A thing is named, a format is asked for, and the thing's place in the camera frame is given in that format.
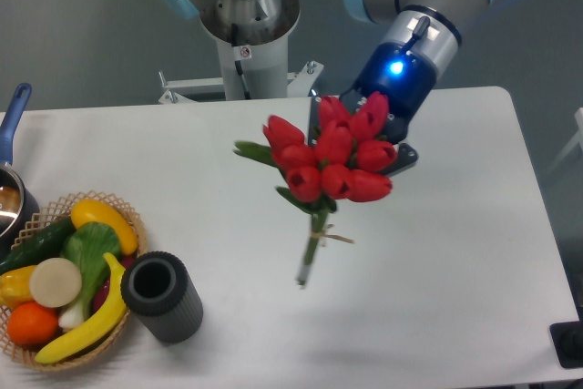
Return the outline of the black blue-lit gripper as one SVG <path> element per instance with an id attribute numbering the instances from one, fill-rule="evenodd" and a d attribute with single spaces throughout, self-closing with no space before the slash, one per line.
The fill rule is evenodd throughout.
<path id="1" fill-rule="evenodd" d="M 325 128 L 335 119 L 347 119 L 378 92 L 388 100 L 387 121 L 381 133 L 394 144 L 405 140 L 411 120 L 437 80 L 436 68 L 417 47 L 412 41 L 380 44 L 348 91 L 339 97 L 312 100 L 310 124 Z M 407 143 L 399 143 L 396 151 L 395 161 L 381 171 L 385 176 L 410 169 L 419 159 L 418 152 Z"/>

